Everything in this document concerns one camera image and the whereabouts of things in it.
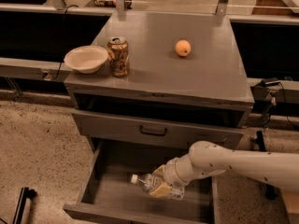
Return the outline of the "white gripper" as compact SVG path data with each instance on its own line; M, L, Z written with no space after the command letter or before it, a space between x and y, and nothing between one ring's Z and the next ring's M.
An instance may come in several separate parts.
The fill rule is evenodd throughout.
M195 167L189 155L180 158L174 158L166 165L161 165L152 174L164 177L167 183L159 183L149 191L149 194L155 198L167 197L170 194L171 187L186 187L193 180L204 179L214 175L223 174L224 170L206 171L203 168Z

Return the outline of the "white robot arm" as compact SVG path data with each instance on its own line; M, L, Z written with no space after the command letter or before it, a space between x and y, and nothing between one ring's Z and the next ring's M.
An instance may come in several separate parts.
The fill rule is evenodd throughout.
M160 166L154 188L155 198L181 200L184 188L193 180L219 175L227 170L268 185L299 192L299 155L294 153L232 150L208 141L191 145L188 153Z

